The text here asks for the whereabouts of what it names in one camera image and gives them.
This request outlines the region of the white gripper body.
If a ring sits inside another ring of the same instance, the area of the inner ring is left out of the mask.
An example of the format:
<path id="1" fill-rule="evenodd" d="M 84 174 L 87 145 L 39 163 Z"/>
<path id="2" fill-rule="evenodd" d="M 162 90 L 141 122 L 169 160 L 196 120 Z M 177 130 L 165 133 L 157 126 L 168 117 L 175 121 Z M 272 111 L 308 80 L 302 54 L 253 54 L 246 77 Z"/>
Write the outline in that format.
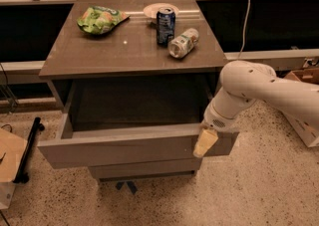
<path id="1" fill-rule="evenodd" d="M 218 132 L 230 130 L 240 112 L 243 111 L 243 100 L 223 101 L 213 99 L 206 107 L 201 125 Z"/>

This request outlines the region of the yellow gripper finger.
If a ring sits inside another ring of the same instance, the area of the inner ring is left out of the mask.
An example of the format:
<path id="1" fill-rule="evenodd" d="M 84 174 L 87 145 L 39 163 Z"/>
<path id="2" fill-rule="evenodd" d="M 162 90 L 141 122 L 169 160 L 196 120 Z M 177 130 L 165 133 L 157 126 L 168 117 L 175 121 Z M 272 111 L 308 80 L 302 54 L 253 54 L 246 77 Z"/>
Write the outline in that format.
<path id="1" fill-rule="evenodd" d="M 203 129 L 194 146 L 193 155 L 198 158 L 204 157 L 217 141 L 218 135 L 215 129 Z"/>

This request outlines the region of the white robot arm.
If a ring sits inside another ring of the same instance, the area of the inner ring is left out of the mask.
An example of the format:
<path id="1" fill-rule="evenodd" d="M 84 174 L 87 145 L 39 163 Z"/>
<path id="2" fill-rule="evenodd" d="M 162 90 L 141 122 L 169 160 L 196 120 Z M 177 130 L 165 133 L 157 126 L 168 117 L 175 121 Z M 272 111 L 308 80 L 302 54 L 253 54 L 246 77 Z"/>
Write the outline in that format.
<path id="1" fill-rule="evenodd" d="M 268 65 L 247 61 L 227 63 L 219 75 L 220 89 L 206 107 L 193 155 L 204 157 L 218 141 L 218 133 L 229 130 L 236 117 L 256 100 L 319 128 L 319 86 L 282 79 Z"/>

